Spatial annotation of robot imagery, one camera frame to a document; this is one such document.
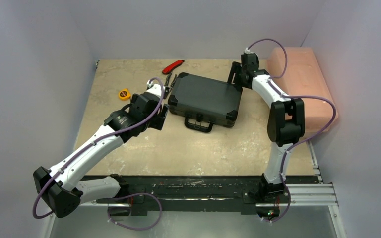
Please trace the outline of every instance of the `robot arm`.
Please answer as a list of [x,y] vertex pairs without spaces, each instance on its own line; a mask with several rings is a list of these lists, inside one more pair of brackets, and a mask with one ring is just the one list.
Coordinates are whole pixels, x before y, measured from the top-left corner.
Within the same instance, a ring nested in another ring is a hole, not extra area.
[[[270,108],[267,132],[272,142],[271,154],[259,190],[261,197],[281,193],[284,187],[280,174],[282,173],[285,180],[288,158],[291,155],[291,151],[287,149],[297,143],[305,133],[304,103],[301,99],[283,97],[286,93],[272,81],[268,72],[259,70],[259,59],[255,53],[245,51],[241,55],[241,63],[233,62],[228,83],[253,89]],[[287,153],[287,159],[283,164],[284,153]]]
[[[155,114],[146,123],[120,134],[115,133],[121,129],[136,125],[151,115],[161,97],[161,89],[159,85],[156,85],[149,88],[145,93],[134,94],[130,104],[119,111],[112,112],[91,138],[71,155],[50,167],[49,170],[39,167],[34,172],[33,177],[38,193],[50,178],[57,172],[60,173],[42,195],[42,199],[57,217],[61,218],[69,215],[81,203],[101,198],[113,198],[118,195],[124,183],[118,175],[110,175],[103,179],[89,181],[80,180],[107,154],[125,144],[133,136],[138,136],[149,127],[157,130],[162,129],[168,105],[164,105],[161,112]],[[90,144],[93,146],[83,151]],[[81,151],[83,152],[79,156],[65,169],[62,169],[67,161]]]

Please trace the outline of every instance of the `red box cutter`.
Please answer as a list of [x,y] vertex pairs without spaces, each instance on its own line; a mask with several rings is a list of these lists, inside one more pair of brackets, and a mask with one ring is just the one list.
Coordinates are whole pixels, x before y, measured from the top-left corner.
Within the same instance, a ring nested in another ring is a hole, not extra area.
[[185,62],[184,59],[178,60],[178,61],[174,62],[173,64],[165,67],[163,69],[163,71],[161,71],[161,72],[163,74],[169,74],[169,73],[171,73],[173,71],[173,69],[175,69],[175,68],[179,67],[180,65],[182,65],[183,62]]

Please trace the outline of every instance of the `suitcase handle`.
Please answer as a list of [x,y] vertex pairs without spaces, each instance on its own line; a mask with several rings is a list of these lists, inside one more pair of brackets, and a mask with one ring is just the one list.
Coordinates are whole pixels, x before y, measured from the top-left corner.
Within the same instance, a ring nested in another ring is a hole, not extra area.
[[205,127],[202,125],[191,124],[191,123],[189,123],[189,118],[185,117],[185,126],[188,129],[197,130],[197,131],[204,132],[204,133],[210,133],[213,125],[214,124],[210,123],[208,127]]

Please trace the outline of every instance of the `pink foam block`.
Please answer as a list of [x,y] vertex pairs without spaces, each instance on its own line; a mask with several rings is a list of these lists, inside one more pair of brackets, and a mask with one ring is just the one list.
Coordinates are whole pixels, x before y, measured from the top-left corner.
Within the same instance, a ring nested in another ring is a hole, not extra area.
[[[287,71],[282,78],[275,79],[274,82],[288,95],[316,95],[333,102],[313,50],[308,47],[286,47],[285,49],[288,55]],[[272,76],[279,76],[284,69],[284,64],[285,57],[282,49],[275,48],[267,60],[266,70]],[[308,136],[328,123],[332,117],[332,108],[328,103],[316,99],[303,99],[303,101],[305,103],[305,136]]]

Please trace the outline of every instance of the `wooden tabletop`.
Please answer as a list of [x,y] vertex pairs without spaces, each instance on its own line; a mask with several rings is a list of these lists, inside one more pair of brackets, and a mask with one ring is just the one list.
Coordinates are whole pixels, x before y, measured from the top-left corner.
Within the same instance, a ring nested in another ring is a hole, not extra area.
[[[78,135],[76,148],[90,138],[111,112],[128,103],[118,98],[146,90],[146,82],[178,59],[102,59]],[[187,59],[174,73],[187,72],[227,81],[233,59]],[[233,128],[214,126],[209,134],[185,128],[184,118],[167,114],[162,131],[148,129],[100,161],[89,175],[261,175],[271,142],[266,132],[269,108],[253,90],[244,89]],[[294,149],[289,175],[312,175],[306,144]]]

